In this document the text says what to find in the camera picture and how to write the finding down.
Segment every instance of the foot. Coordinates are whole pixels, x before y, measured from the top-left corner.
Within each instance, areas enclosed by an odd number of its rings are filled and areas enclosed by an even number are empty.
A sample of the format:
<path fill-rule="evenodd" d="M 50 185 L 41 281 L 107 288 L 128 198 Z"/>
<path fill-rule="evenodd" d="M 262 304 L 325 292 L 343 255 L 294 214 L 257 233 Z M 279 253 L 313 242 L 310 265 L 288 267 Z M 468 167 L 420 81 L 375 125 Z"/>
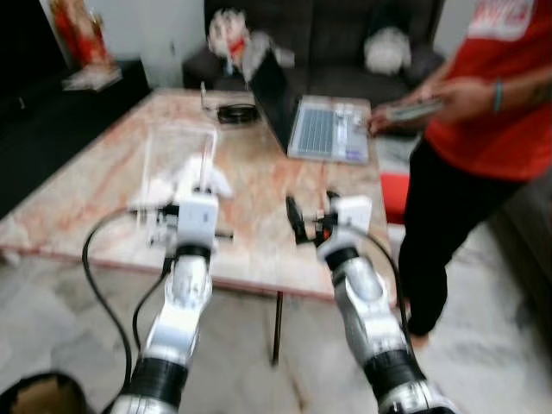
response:
<path fill-rule="evenodd" d="M 429 335 L 418 336 L 418 335 L 411 334 L 411 342 L 412 342 L 412 347 L 416 351 L 419 351 L 428 346 L 428 344 L 430 343 L 430 336 Z"/>

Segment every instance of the person's hand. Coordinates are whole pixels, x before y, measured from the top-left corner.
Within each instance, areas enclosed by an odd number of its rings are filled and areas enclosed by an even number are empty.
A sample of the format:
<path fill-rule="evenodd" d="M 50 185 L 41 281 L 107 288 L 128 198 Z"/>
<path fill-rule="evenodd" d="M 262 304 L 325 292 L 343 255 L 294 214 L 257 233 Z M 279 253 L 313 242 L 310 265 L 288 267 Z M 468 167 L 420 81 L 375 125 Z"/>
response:
<path fill-rule="evenodd" d="M 456 78 L 435 85 L 431 95 L 444 104 L 433 117 L 441 122 L 456 123 L 491 112 L 495 90 L 492 84 L 479 78 Z"/>
<path fill-rule="evenodd" d="M 406 105 L 413 105 L 419 102 L 422 102 L 426 99 L 431 98 L 431 86 L 422 86 L 418 88 L 410 95 L 400 99 L 394 103 L 387 103 L 377 107 L 372 116 L 367 120 L 368 130 L 370 131 L 371 136 L 376 136 L 382 132 L 385 132 L 392 127 L 408 127 L 408 126 L 417 126 L 419 124 L 424 124 L 423 120 L 416 120 L 415 122 L 392 122 L 387 117 L 387 110 L 391 107 L 400 107 Z"/>

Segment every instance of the black cable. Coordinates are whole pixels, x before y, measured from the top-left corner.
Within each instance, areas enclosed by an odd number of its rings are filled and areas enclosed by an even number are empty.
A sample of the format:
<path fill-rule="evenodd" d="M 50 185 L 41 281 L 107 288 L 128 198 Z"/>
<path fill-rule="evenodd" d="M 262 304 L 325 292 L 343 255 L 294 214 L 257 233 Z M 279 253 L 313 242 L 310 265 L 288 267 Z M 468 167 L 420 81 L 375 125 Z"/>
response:
<path fill-rule="evenodd" d="M 233 103 L 230 105 L 220 105 L 210 107 L 205 103 L 205 84 L 201 83 L 201 109 L 213 119 L 217 119 L 220 123 L 232 125 L 245 125 L 257 121 L 259 119 L 259 111 L 255 105 L 250 103 Z"/>
<path fill-rule="evenodd" d="M 311 221 L 313 223 L 317 223 L 316 219 L 312 219 Z M 371 241 L 378 248 L 378 250 L 381 253 L 383 253 L 383 255 L 386 257 L 387 261 L 391 265 L 391 268 L 393 270 L 393 276 L 395 278 L 395 288 L 397 290 L 397 303 L 398 303 L 398 308 L 400 310 L 401 329 L 403 330 L 403 334 L 405 335 L 405 339 L 406 339 L 406 343 L 408 345 L 409 353 L 412 355 L 412 358 L 415 361 L 416 366 L 419 370 L 420 366 L 417 363 L 416 355 L 414 354 L 414 348 L 412 347 L 411 334 L 410 334 L 410 332 L 408 331 L 408 328 L 407 328 L 408 320 L 406 318 L 405 294 L 403 292 L 403 286 L 402 286 L 401 281 L 400 281 L 398 267 L 395 264 L 395 260 L 393 260 L 391 255 L 387 252 L 387 249 L 380 243 L 380 241 L 378 241 L 378 239 L 376 239 L 370 233 L 367 233 L 367 232 L 365 232 L 361 229 L 358 229 L 355 226 L 351 226 L 351 225 L 335 224 L 334 226 L 337 227 L 337 228 L 351 230 L 355 234 L 360 235 L 360 236 L 364 237 L 365 239 L 368 239 L 369 241 Z"/>
<path fill-rule="evenodd" d="M 141 307 L 147 302 L 152 293 L 157 290 L 163 280 L 165 280 L 166 276 L 171 272 L 172 263 L 173 258 L 165 258 L 165 261 L 163 262 L 163 270 L 161 271 L 159 278 L 155 280 L 155 283 L 147 290 L 144 296 L 142 296 L 140 302 L 135 307 L 134 313 L 132 314 L 132 335 L 135 338 L 135 345 L 138 348 L 138 353 L 141 352 L 140 334 L 138 333 L 138 316 L 140 314 Z"/>
<path fill-rule="evenodd" d="M 220 123 L 242 125 L 259 119 L 259 111 L 250 103 L 235 103 L 219 106 L 216 109 L 216 116 Z"/>
<path fill-rule="evenodd" d="M 122 383 L 121 389 L 123 389 L 129 382 L 130 382 L 130 374 L 132 373 L 132 349 L 130 348 L 130 342 L 129 338 L 127 337 L 127 334 L 124 330 L 124 327 L 121 324 L 121 321 L 115 314 L 115 312 L 111 309 L 110 305 L 108 304 L 107 300 L 104 298 L 104 295 L 100 292 L 99 288 L 97 287 L 96 281 L 94 280 L 94 276 L 92 275 L 91 269 L 90 269 L 90 262 L 88 260 L 88 250 L 90 249 L 90 245 L 92 242 L 92 239 L 94 238 L 94 235 L 103 228 L 106 224 L 111 223 L 115 221 L 117 218 L 120 218 L 122 216 L 126 216 L 128 214 L 137 214 L 139 212 L 151 212 L 151 211 L 159 211 L 163 209 L 163 207 L 148 207 L 148 208 L 140 208 L 140 209 L 120 209 L 116 210 L 113 213 L 109 214 L 108 216 L 105 216 L 102 218 L 99 222 L 97 222 L 94 227 L 92 228 L 89 235 L 86 237 L 85 244 L 83 246 L 83 252 L 82 252 L 82 261 L 83 261 L 83 268 L 85 270 L 85 276 L 86 280 L 88 281 L 88 284 L 90 285 L 92 291 L 94 292 L 94 295 L 96 296 L 97 301 L 102 305 L 104 310 L 107 312 L 108 316 L 110 317 L 113 324 L 116 326 L 117 332 L 119 333 L 119 336 L 121 337 L 122 346 L 124 349 L 124 356 L 125 356 L 125 371 L 124 371 L 124 381 Z M 111 407 L 113 406 L 115 399 L 117 395 L 111 400 L 111 402 L 102 410 L 102 414 L 107 414 Z"/>

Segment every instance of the sofa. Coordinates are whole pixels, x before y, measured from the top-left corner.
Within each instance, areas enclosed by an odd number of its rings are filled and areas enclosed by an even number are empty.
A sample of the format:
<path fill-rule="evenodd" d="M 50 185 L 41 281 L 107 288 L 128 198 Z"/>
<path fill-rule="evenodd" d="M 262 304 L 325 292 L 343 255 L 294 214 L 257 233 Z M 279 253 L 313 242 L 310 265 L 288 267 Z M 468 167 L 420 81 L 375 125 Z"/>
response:
<path fill-rule="evenodd" d="M 552 350 L 552 168 L 490 219 L 505 258 L 530 294 Z"/>
<path fill-rule="evenodd" d="M 285 69 L 298 94 L 368 99 L 372 105 L 401 98 L 443 62 L 432 49 L 443 0 L 205 0 L 206 31 L 219 9 L 245 10 L 250 30 L 271 35 L 279 47 L 295 53 Z M 397 76 L 370 73 L 364 67 L 364 41 L 387 23 L 408 32 L 412 65 Z M 224 62 L 207 46 L 182 65 L 184 87 L 243 90 L 241 76 L 224 75 Z"/>

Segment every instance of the wristband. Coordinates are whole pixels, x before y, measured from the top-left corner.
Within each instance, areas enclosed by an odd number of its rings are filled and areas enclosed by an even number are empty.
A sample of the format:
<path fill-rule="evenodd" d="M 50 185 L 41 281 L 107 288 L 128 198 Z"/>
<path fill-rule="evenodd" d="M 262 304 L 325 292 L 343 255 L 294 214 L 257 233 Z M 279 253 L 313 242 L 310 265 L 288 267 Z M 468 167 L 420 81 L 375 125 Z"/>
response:
<path fill-rule="evenodd" d="M 504 88 L 502 85 L 502 80 L 497 80 L 497 83 L 495 84 L 496 91 L 494 95 L 494 113 L 499 113 L 500 109 L 502 108 L 502 97 L 504 95 Z"/>

